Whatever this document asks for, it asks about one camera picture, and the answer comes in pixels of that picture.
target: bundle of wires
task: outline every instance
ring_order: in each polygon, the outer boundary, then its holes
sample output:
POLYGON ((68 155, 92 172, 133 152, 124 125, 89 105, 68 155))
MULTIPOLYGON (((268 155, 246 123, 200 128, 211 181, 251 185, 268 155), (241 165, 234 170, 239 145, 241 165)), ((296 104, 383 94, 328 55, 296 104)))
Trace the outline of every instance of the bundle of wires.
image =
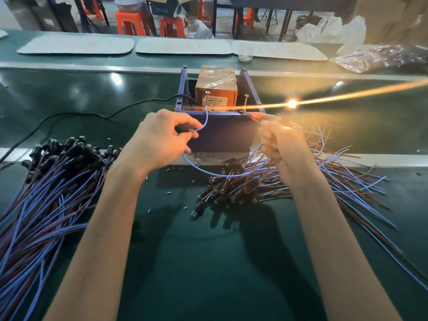
POLYGON ((12 320, 30 290, 35 308, 66 234, 87 227, 107 170, 121 149, 105 152, 71 137, 37 145, 22 162, 27 176, 0 218, 0 321, 12 320))
MULTIPOLYGON (((349 164, 352 162, 350 159, 355 158, 346 154, 350 147, 337 152, 329 151, 326 148, 329 134, 325 136, 324 130, 321 131, 319 127, 317 133, 314 131, 307 133, 307 141, 314 159, 333 190, 343 213, 357 221, 407 274, 428 291, 424 283, 428 282, 428 276, 412 264, 404 253, 362 213, 368 212, 388 226, 397 228, 375 208, 381 207, 392 211, 374 197, 375 194, 386 194, 386 191, 379 187, 379 183, 389 179, 386 176, 372 174, 372 167, 359 163, 349 164)), ((208 189, 198 196, 197 205, 190 216, 191 220, 203 215, 208 205, 228 207, 236 203, 256 204, 292 197, 290 189, 282 183, 274 162, 261 151, 261 143, 256 145, 248 156, 225 161, 221 175, 205 171, 195 166, 185 156, 184 158, 196 169, 210 175, 208 189)))

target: white shirt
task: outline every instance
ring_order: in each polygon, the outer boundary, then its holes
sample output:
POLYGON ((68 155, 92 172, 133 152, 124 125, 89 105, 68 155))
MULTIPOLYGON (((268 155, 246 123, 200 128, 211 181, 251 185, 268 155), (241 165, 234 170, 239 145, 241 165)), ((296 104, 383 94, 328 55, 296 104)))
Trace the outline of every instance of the white shirt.
POLYGON ((131 4, 141 4, 145 0, 114 0, 115 4, 118 5, 131 5, 131 4))

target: green work surface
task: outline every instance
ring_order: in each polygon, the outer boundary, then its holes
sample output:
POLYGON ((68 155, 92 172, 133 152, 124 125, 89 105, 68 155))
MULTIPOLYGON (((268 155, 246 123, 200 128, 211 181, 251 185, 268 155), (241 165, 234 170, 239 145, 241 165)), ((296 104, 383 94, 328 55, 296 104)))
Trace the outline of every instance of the green work surface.
MULTIPOLYGON (((207 177, 192 167, 169 168, 151 173, 141 188, 118 320, 325 320, 292 199, 207 209, 191 222, 191 210, 206 189, 207 177)), ((427 273, 428 169, 374 173, 391 179, 379 185, 388 194, 380 199, 394 212, 379 212, 399 230, 365 215, 427 273)), ((0 211, 24 174, 18 164, 0 172, 0 211)), ((359 225, 349 223, 403 320, 426 320, 428 292, 359 225)), ((79 238, 67 237, 32 320, 42 319, 79 238)))
MULTIPOLYGON (((275 71, 275 72, 298 72, 298 73, 348 73, 352 74, 329 61, 302 61, 291 59, 268 59, 254 58, 251 63, 243 64, 238 62, 237 55, 218 55, 218 56, 196 56, 196 55, 150 55, 137 54, 135 50, 123 55, 23 55, 16 51, 27 44, 35 37, 46 34, 72 34, 67 32, 30 32, 20 30, 8 30, 8 37, 0 39, 0 62, 19 62, 27 64, 85 64, 101 66, 123 66, 123 67, 157 67, 157 68, 181 68, 184 64, 189 68, 200 69, 202 65, 229 67, 234 69, 247 69, 256 71, 275 71)), ((145 37, 120 36, 115 37, 132 38, 137 44, 145 37)), ((310 44, 318 48, 329 59, 335 57, 336 50, 340 44, 310 44)), ((392 74, 394 71, 388 70, 386 74, 392 74)))
MULTIPOLYGON (((0 70, 0 147, 11 147, 35 128, 39 120, 60 112, 96 112, 110 115, 147 98, 168 98, 178 92, 179 74, 78 72, 65 70, 0 70)), ((280 103, 291 97, 310 99, 386 86, 399 81, 338 80, 296 77, 252 78, 262 103, 280 103)), ((328 148, 352 145, 351 153, 428 154, 428 88, 361 99, 301 106, 292 116, 307 130, 319 125, 331 130, 328 148)), ((127 109, 113 122, 89 117, 59 117, 44 124, 20 147, 33 147, 44 138, 60 142, 85 135, 92 144, 123 146, 147 113, 174 110, 175 101, 145 103, 127 109)), ((281 109, 268 112, 277 113, 281 109)))

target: clear plastic cup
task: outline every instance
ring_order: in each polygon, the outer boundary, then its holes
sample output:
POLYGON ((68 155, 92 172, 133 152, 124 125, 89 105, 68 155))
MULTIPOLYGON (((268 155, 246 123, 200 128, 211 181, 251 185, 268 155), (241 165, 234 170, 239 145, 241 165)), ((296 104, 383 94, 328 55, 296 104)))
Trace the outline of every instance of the clear plastic cup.
POLYGON ((251 41, 239 41, 238 61, 250 63, 254 56, 255 43, 251 41))

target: white board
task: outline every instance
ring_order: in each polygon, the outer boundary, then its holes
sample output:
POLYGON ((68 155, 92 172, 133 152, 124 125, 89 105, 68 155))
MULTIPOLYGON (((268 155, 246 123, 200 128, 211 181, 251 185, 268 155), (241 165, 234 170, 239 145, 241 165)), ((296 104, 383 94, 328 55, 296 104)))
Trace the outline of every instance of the white board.
POLYGON ((4 30, 0 30, 0 38, 6 37, 7 35, 8 35, 7 32, 5 32, 4 30))
POLYGON ((240 47, 253 49, 253 56, 275 59, 302 59, 307 61, 327 61, 328 58, 313 46, 303 43, 269 43, 264 41, 234 41, 232 51, 239 55, 240 47))
POLYGON ((230 43, 220 39, 190 39, 142 37, 136 45, 137 53, 146 54, 231 54, 230 43))
POLYGON ((20 54, 124 54, 131 52, 134 44, 131 38, 51 33, 34 38, 17 52, 20 54))

